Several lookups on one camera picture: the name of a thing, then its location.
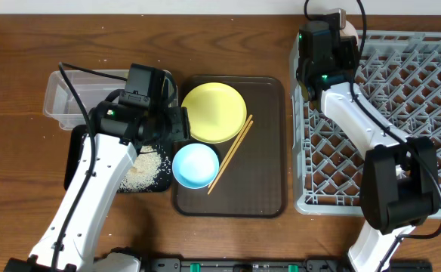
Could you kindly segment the white pink bowl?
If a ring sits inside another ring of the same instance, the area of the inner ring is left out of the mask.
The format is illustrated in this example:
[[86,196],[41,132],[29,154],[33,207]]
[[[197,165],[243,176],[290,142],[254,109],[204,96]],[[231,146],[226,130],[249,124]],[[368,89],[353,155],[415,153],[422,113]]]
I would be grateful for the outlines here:
[[348,20],[345,20],[343,23],[344,28],[339,31],[341,37],[350,37],[353,36],[356,38],[356,44],[359,44],[359,36],[357,31],[352,23]]

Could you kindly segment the white rice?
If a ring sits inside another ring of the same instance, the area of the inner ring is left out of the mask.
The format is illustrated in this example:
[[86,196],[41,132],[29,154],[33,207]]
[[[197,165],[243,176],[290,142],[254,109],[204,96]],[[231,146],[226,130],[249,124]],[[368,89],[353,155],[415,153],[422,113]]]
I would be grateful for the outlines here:
[[143,146],[121,182],[120,193],[163,192],[171,184],[171,160],[162,146]]

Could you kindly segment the blue bowl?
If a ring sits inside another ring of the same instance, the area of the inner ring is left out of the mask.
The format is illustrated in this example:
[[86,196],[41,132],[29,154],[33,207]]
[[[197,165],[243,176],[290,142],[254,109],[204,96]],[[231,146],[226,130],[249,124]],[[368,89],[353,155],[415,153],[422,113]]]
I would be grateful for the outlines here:
[[174,155],[172,172],[177,182],[188,189],[207,187],[219,172],[217,154],[205,144],[187,144]]

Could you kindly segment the yellow plate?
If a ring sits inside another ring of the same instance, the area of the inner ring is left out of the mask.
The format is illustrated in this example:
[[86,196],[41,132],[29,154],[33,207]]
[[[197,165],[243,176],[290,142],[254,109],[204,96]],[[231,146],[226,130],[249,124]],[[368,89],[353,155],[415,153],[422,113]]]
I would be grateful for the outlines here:
[[224,83],[208,82],[196,86],[182,102],[188,112],[191,136],[208,144],[219,144],[235,137],[247,119],[242,95]]

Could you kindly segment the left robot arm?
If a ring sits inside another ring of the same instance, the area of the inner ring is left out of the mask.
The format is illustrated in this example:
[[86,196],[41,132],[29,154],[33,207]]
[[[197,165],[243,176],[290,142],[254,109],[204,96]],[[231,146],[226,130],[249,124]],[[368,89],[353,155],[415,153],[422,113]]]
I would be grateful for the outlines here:
[[139,271],[141,259],[120,249],[95,260],[100,232],[117,190],[142,146],[190,136],[187,109],[100,102],[91,111],[82,154],[53,221],[29,257],[6,271]]

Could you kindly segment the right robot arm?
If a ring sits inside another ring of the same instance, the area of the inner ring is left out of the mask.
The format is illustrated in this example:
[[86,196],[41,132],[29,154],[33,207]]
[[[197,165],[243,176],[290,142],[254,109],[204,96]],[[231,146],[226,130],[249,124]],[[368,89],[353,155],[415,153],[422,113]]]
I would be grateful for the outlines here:
[[364,160],[359,204],[365,222],[338,270],[386,271],[403,240],[441,234],[435,146],[393,126],[362,95],[353,78],[356,37],[301,30],[291,52],[294,131],[304,132],[303,107],[311,104],[341,128]]

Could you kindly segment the grey plastic dishwasher rack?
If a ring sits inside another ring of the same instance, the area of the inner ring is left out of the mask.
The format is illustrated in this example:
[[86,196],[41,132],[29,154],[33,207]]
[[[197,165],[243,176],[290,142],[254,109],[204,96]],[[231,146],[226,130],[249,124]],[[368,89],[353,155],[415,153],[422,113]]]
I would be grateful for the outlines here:
[[[436,146],[441,186],[441,32],[368,33],[356,80],[390,122]],[[293,191],[304,215],[359,216],[362,158],[346,135],[290,81]]]

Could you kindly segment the black plastic tray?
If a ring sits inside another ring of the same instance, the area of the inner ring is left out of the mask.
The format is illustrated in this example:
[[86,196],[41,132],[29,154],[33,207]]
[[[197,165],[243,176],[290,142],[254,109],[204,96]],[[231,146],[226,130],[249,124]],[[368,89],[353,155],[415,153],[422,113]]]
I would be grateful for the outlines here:
[[[86,126],[78,125],[72,130],[66,173],[63,182],[67,190],[76,171],[86,136]],[[140,154],[119,185],[119,193],[156,193],[166,191],[172,180],[171,144],[143,146]]]

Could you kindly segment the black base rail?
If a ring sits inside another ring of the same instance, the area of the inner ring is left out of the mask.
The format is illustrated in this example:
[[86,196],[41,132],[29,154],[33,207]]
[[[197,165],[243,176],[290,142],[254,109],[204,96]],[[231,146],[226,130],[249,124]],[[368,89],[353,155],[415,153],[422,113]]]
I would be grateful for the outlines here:
[[140,272],[338,272],[353,271],[347,262],[309,259],[306,261],[181,261],[157,258],[141,261],[138,269],[112,268],[108,271]]

